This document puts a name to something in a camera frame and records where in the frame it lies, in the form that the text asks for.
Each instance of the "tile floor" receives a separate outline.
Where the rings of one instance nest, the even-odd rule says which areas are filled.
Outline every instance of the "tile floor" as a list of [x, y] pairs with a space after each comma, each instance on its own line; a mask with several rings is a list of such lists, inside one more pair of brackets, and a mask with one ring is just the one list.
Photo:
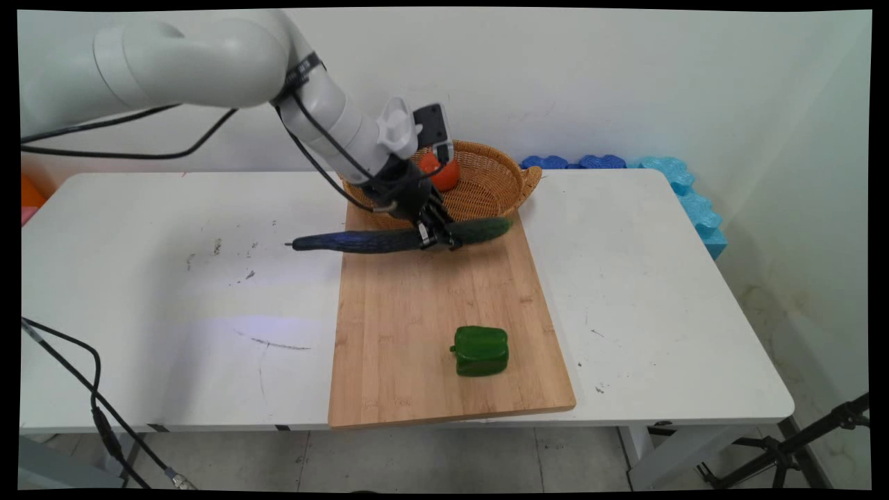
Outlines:
[[[781, 436], [777, 426], [750, 434]], [[655, 446], [663, 438], [655, 437]], [[369, 431], [152, 433], [147, 443], [201, 489], [392, 493], [627, 491], [627, 462], [617, 429], [430, 429]], [[95, 434], [61, 434], [60, 453], [101, 462]], [[715, 474], [756, 456], [733, 446], [707, 461]], [[172, 484], [144, 453], [135, 470], [155, 488]], [[768, 488], [772, 471], [739, 488]], [[787, 488], [808, 488], [790, 471]], [[129, 481], [128, 488], [137, 488]], [[690, 470], [662, 489], [709, 488]]]

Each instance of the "table leg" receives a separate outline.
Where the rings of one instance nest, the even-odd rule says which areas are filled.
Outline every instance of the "table leg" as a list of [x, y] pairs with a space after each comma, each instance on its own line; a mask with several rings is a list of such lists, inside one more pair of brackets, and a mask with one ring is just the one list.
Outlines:
[[[751, 426], [745, 425], [695, 425], [681, 427], [660, 446], [641, 456], [629, 470], [629, 482], [635, 491], [656, 488], [676, 477], [679, 473], [692, 469], [696, 464], [712, 457], [714, 454], [732, 444], [743, 436]], [[638, 435], [627, 431], [627, 435]], [[645, 450], [645, 446], [637, 448], [624, 438], [624, 447]]]
[[654, 451], [652, 436], [648, 433], [648, 427], [644, 425], [633, 425], [630, 427], [618, 427], [621, 431], [621, 440], [623, 447], [627, 451], [630, 468], [636, 467], [636, 464], [642, 460], [642, 457]]

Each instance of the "white table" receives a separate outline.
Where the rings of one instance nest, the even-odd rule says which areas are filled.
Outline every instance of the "white table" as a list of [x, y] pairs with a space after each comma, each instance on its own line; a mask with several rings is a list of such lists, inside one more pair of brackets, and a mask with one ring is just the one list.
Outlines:
[[[340, 254], [284, 242], [345, 210], [317, 173], [80, 174], [22, 229], [22, 315], [137, 431], [326, 429]], [[660, 173], [547, 171], [521, 215], [577, 407], [448, 425], [620, 426], [639, 489], [793, 412]], [[93, 431], [88, 395], [22, 336], [21, 432]]]

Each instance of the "white wall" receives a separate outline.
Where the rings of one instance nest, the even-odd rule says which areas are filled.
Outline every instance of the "white wall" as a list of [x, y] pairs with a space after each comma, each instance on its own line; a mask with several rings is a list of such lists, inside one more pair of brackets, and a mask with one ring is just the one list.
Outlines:
[[[521, 160], [674, 155], [730, 218], [860, 26], [856, 12], [539, 8], [335, 8], [288, 12], [336, 81], [372, 116], [391, 95], [442, 101], [454, 134]], [[186, 34], [205, 12], [19, 12], [20, 74], [74, 33], [153, 16]], [[47, 144], [184, 149], [217, 109]], [[29, 158], [55, 185], [102, 170], [309, 169], [270, 107], [236, 114], [204, 149], [169, 162]]]
[[[805, 426], [868, 379], [868, 25], [728, 223], [717, 261]], [[836, 488], [870, 488], [870, 432], [812, 444]]]
[[[866, 390], [870, 12], [288, 12], [372, 116], [391, 95], [414, 106], [441, 101], [458, 139], [519, 161], [532, 154], [681, 157], [698, 175], [696, 189], [724, 216], [730, 245], [720, 268], [777, 356], [800, 423]], [[149, 15], [188, 34], [206, 13], [19, 11], [20, 75], [33, 75], [51, 47], [76, 33]], [[221, 112], [182, 107], [46, 145], [174, 151]], [[23, 155], [22, 164], [45, 189], [88, 171], [310, 168], [268, 106], [239, 111], [180, 160]], [[757, 309], [768, 310], [768, 319]], [[862, 432], [816, 449], [838, 486], [870, 484]]]

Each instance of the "green bell pepper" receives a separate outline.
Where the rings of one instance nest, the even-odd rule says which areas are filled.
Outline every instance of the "green bell pepper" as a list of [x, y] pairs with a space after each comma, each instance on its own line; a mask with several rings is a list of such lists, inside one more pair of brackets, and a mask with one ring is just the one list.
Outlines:
[[457, 375], [494, 375], [506, 369], [509, 347], [500, 328], [459, 327], [451, 352], [457, 356]]

